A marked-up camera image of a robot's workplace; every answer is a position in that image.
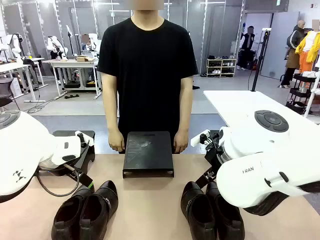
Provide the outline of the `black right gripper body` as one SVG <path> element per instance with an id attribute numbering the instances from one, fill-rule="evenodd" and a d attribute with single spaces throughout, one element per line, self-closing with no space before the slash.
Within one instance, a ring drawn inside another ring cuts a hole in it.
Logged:
<path id="1" fill-rule="evenodd" d="M 223 161 L 221 159 L 222 154 L 224 153 L 221 147 L 216 146 L 206 146 L 206 154 L 204 158 L 211 165 L 210 172 L 217 173 Z"/>

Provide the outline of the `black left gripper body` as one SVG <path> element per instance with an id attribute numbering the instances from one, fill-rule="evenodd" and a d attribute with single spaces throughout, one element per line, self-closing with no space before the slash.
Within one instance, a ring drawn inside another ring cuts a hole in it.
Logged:
<path id="1" fill-rule="evenodd" d="M 69 164 L 69 166 L 70 168 L 67 168 L 64 165 L 61 165 L 55 169 L 38 166 L 37 171 L 42 174 L 47 173 L 49 175 L 53 175 L 56 177 L 68 176 L 71 179 L 73 179 L 75 182 L 77 182 L 76 173 L 78 173 L 79 182 L 85 185 L 86 184 L 86 164 L 83 163 L 82 165 L 80 165 L 77 163 L 76 165 Z"/>

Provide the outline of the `person's left hand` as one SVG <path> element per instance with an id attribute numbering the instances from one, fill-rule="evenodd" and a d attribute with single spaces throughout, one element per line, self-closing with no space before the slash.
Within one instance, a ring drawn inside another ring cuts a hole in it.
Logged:
<path id="1" fill-rule="evenodd" d="M 187 130 L 179 130 L 173 139 L 174 153 L 182 153 L 189 144 L 189 132 Z"/>

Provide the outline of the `person's right hand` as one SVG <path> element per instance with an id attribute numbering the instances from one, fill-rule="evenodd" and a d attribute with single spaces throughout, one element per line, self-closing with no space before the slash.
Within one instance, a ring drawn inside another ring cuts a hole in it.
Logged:
<path id="1" fill-rule="evenodd" d="M 123 152 L 125 150 L 125 140 L 119 130 L 109 131 L 108 144 L 114 151 Z"/>

